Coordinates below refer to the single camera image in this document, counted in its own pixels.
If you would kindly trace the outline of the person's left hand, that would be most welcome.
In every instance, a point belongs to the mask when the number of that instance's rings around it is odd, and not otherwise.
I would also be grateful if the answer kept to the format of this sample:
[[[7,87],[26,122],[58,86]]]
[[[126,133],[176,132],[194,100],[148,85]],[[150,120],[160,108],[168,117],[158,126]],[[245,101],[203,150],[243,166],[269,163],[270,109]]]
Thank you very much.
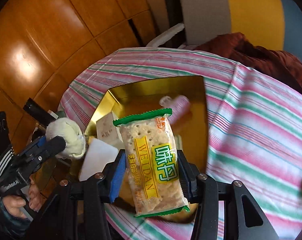
[[[30,187],[28,189],[29,207],[34,211],[39,211],[43,205],[43,197],[37,187],[33,177],[30,177]],[[5,196],[2,198],[4,207],[12,216],[26,219],[27,216],[22,212],[21,208],[26,205],[26,201],[19,196]]]

